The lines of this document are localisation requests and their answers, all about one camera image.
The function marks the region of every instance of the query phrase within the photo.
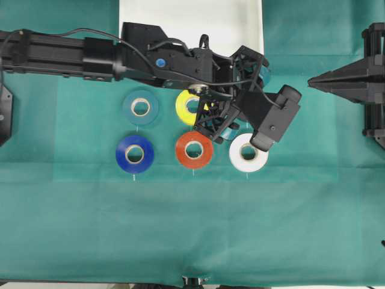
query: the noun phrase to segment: green cloth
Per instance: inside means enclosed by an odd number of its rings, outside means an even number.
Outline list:
[[[117,33],[118,6],[2,0],[0,29]],[[362,57],[360,33],[385,21],[384,6],[263,2],[266,91],[289,84],[303,98],[268,164],[248,175],[232,167],[229,142],[194,175],[177,162],[174,144],[190,129],[176,116],[177,90],[146,87],[159,116],[138,134],[155,161],[134,181],[115,149],[137,133],[122,102],[144,85],[6,75],[16,100],[13,137],[0,148],[0,278],[385,285],[385,152],[361,135],[361,106],[307,88],[311,76]]]

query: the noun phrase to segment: black bracket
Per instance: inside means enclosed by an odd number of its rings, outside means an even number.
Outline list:
[[[251,83],[237,87],[234,96],[210,89],[193,92],[199,96],[194,129],[220,144],[221,134],[227,127],[239,128],[235,120],[246,120],[254,129],[250,143],[267,152],[280,141],[298,113],[301,93],[288,85],[278,93],[264,93],[260,73],[262,67],[267,69],[269,65],[266,58],[245,46],[233,57],[236,73]]]
[[[10,139],[12,133],[13,95],[3,87],[0,96],[0,146]]]
[[[362,32],[364,58],[309,79],[309,86],[365,107],[366,137],[385,149],[385,23]]]

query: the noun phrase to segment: black cable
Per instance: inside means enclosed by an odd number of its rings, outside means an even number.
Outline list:
[[[271,104],[273,104],[275,107],[279,108],[280,110],[282,109],[282,107],[281,107],[278,103],[272,101],[272,100],[266,95],[266,93],[262,90],[262,88],[258,85],[258,83],[257,83],[256,81],[253,81],[253,83],[254,83],[254,85],[258,88],[259,92],[262,93],[262,95],[264,96],[264,98],[265,98],[268,102],[270,102]]]
[[[9,39],[12,37],[12,35],[14,35],[17,32],[22,33],[22,30],[14,30],[11,33],[9,33],[9,35],[4,39],[3,43],[0,46],[0,77],[1,77],[1,79],[0,79],[0,88],[1,88],[0,92],[2,92],[2,88],[3,88],[3,85],[4,85],[4,82],[3,82],[3,79],[4,79],[3,78],[3,65],[2,65],[2,50],[5,47],[5,45],[7,44],[7,42],[9,41]],[[56,36],[56,37],[65,37],[65,36],[69,36],[69,35],[72,35],[72,34],[75,34],[75,33],[79,33],[79,32],[89,32],[89,33],[94,33],[94,34],[102,35],[102,36],[114,39],[114,40],[116,40],[118,42],[121,42],[122,44],[124,44],[125,46],[127,46],[128,48],[133,50],[150,67],[152,73],[154,73],[155,70],[160,70],[157,67],[155,67],[149,61],[149,59],[142,52],[140,52],[139,49],[136,48],[134,45],[124,41],[123,39],[121,39],[121,38],[119,38],[119,37],[117,37],[117,36],[115,36],[113,34],[110,34],[110,33],[104,32],[104,31],[95,30],[95,29],[91,29],[91,28],[77,28],[77,29],[74,29],[74,30],[71,30],[71,31],[68,31],[68,32],[65,32],[65,33],[61,33],[61,34],[45,34],[45,33],[37,33],[35,31],[31,31],[31,32],[34,33],[34,34],[47,35],[47,36]],[[203,81],[201,79],[198,79],[198,78],[195,78],[193,76],[184,74],[182,72],[168,71],[168,73],[172,73],[172,74],[175,74],[175,75],[187,77],[187,78],[189,78],[189,79],[191,79],[193,81],[197,81],[198,83],[206,84],[206,85],[209,85],[209,86],[233,86],[233,85],[238,85],[238,84],[243,84],[243,83],[248,83],[248,82],[252,82],[253,81],[252,79],[245,79],[245,80],[241,80],[241,81],[214,83],[214,82]]]
[[[99,31],[99,30],[95,30],[95,29],[91,29],[91,28],[77,28],[77,29],[74,29],[74,30],[71,30],[71,31],[68,31],[66,33],[61,33],[61,34],[45,34],[45,35],[49,35],[49,36],[57,36],[57,37],[64,37],[64,36],[69,36],[69,35],[72,35],[72,34],[75,34],[75,33],[78,33],[78,32],[90,32],[90,33],[95,33],[95,34],[99,34],[99,35],[103,35],[103,36],[106,36],[106,37],[109,37],[109,38],[112,38],[116,41],[119,41],[119,42],[122,42],[124,45],[126,45],[128,48],[132,49],[133,51],[135,51],[139,56],[140,58],[142,58],[146,64],[152,69],[152,72],[154,72],[154,70],[159,70],[157,67],[155,67],[150,61],[149,59],[142,53],[139,51],[139,49],[137,49],[134,45],[124,41],[123,39],[113,35],[113,34],[110,34],[110,33],[107,33],[107,32],[104,32],[104,31]],[[222,83],[214,83],[214,82],[207,82],[207,81],[203,81],[201,79],[198,79],[198,78],[195,78],[193,76],[190,76],[190,75],[187,75],[187,74],[184,74],[182,72],[177,72],[177,71],[169,71],[168,73],[172,73],[172,74],[175,74],[175,75],[180,75],[180,76],[183,76],[183,77],[188,77],[188,78],[191,78],[192,80],[194,81],[197,81],[199,83],[202,83],[202,84],[206,84],[206,85],[210,85],[210,86],[232,86],[232,85],[237,85],[237,84],[243,84],[243,83],[248,83],[248,82],[252,82],[252,79],[245,79],[245,80],[241,80],[241,81],[233,81],[233,82],[222,82]]]
[[[215,95],[220,95],[220,96],[223,96],[223,97],[225,97],[225,98],[232,98],[233,97],[233,95],[230,95],[230,94],[228,94],[228,93],[222,93],[222,92],[218,92],[218,91],[216,91],[216,90],[213,90],[214,91],[214,94]]]
[[[221,69],[221,67],[215,62],[214,59],[212,60],[212,64],[215,66],[215,68],[216,68],[217,70],[220,70],[220,69]]]
[[[163,45],[166,45],[166,44],[174,44],[174,43],[177,43],[177,44],[182,45],[183,48],[184,48],[184,50],[185,50],[185,52],[186,52],[186,54],[187,54],[188,56],[190,56],[190,57],[193,56],[193,55],[191,54],[191,51],[188,50],[188,47],[187,47],[186,43],[184,43],[183,41],[181,41],[181,40],[179,40],[179,39],[177,39],[177,38],[168,38],[168,39],[166,39],[166,40],[163,40],[163,41],[161,41],[161,42],[159,42],[159,43],[153,45],[152,47],[150,47],[149,50],[151,51],[151,50],[154,50],[154,49],[156,49],[156,48],[159,48],[159,47],[161,47],[161,46],[163,46]]]

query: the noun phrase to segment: black metal frame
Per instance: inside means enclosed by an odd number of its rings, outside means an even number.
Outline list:
[[[0,95],[0,146],[2,146],[12,135],[12,107],[13,95],[3,87]]]
[[[364,58],[309,79],[309,86],[365,106],[363,135],[385,149],[385,23],[362,32]]]

